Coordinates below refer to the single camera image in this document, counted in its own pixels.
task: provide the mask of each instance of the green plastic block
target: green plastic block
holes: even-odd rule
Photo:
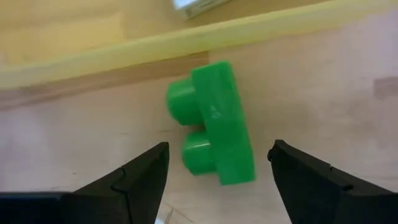
[[[170,114],[182,125],[204,124],[185,139],[182,159],[193,175],[217,172],[221,184],[255,179],[253,154],[229,62],[196,68],[170,84]]]

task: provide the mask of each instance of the wooden table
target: wooden table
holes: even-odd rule
[[[111,85],[5,107],[0,190],[75,190],[168,141],[164,202],[183,216],[194,223],[290,223],[266,159],[273,141],[285,139],[397,191],[397,19],[391,10],[336,29],[125,68],[113,71],[121,78]],[[180,158],[191,129],[170,118],[167,85],[218,60],[231,61],[236,73],[255,182],[222,187],[215,175],[192,176]],[[144,82],[123,76],[156,71],[159,76]],[[45,90],[12,94],[18,102]]]

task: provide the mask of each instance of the yellow wooden edge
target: yellow wooden edge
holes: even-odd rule
[[[396,7],[397,3],[398,0],[334,0],[132,40],[47,63],[6,67],[0,70],[0,90],[326,29]]]

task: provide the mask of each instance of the wooden plank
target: wooden plank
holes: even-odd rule
[[[0,111],[0,190],[75,190],[170,142],[164,200],[194,223],[290,223],[266,161],[274,139],[398,191],[398,11],[338,29],[211,51],[233,64],[257,180],[192,176],[191,128],[165,106],[165,77]]]
[[[159,79],[188,74],[196,67],[208,64],[206,52],[157,62],[132,65],[84,77],[71,78],[44,85],[28,86],[17,90],[0,91],[0,110],[26,106],[48,100],[112,86],[128,85],[148,79]]]
[[[395,6],[398,0],[336,0],[221,22],[157,37],[96,49],[51,62],[0,70],[0,90],[67,78],[268,40],[337,26]]]
[[[166,32],[326,0],[234,0],[183,21],[164,0],[0,0],[0,52],[8,65],[43,62]]]

